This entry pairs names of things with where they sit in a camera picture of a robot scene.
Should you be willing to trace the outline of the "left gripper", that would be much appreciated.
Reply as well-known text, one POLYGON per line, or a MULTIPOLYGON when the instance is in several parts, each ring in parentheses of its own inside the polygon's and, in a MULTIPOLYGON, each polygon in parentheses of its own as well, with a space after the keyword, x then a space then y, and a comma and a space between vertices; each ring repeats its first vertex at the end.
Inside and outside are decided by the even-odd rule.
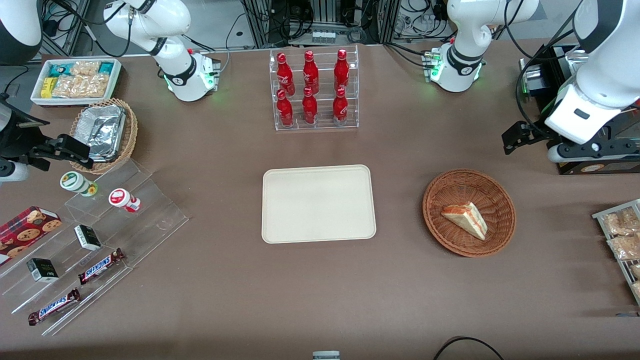
MULTIPOLYGON (((578 83, 567 84, 558 94, 545 125, 576 144, 585 144, 611 119, 637 100, 636 87, 622 90, 596 89, 590 96, 578 83)), ((503 152, 512 154, 522 146, 549 141, 549 129, 527 121, 516 121, 502 133, 503 152)))

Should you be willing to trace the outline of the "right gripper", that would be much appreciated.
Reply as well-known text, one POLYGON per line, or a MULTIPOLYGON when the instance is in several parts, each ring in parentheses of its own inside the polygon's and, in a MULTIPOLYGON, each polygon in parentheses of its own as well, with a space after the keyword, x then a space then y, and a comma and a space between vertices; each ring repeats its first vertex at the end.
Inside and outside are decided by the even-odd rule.
POLYGON ((94 160, 89 157, 90 148, 70 135, 45 136, 39 127, 21 128, 19 117, 12 116, 0 135, 2 158, 19 158, 34 148, 34 157, 50 157, 67 161, 92 170, 94 160))

